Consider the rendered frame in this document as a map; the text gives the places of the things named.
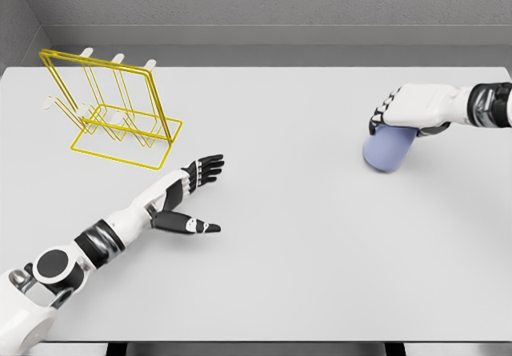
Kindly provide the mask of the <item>light blue cup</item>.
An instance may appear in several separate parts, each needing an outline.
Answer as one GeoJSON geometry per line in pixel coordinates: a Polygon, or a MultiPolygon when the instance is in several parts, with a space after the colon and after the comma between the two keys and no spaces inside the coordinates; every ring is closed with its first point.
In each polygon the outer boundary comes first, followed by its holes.
{"type": "Polygon", "coordinates": [[[394,172],[408,155],[417,133],[413,127],[379,125],[363,145],[363,158],[378,171],[394,172]]]}

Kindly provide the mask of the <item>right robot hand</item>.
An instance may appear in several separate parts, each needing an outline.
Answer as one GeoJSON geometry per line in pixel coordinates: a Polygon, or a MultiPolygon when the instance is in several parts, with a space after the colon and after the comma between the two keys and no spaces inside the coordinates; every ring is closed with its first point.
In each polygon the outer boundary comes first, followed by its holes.
{"type": "Polygon", "coordinates": [[[445,131],[466,117],[467,94],[462,88],[441,84],[404,84],[374,110],[369,133],[379,126],[416,129],[418,137],[445,131]]]}

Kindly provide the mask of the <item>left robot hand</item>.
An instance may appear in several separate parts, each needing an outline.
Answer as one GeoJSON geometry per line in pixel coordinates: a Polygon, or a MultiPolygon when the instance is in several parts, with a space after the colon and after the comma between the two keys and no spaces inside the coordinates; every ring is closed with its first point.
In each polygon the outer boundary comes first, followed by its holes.
{"type": "Polygon", "coordinates": [[[221,154],[199,158],[165,175],[137,196],[133,204],[148,213],[154,229],[186,235],[218,233],[219,225],[175,209],[199,187],[215,182],[224,164],[221,154]]]}

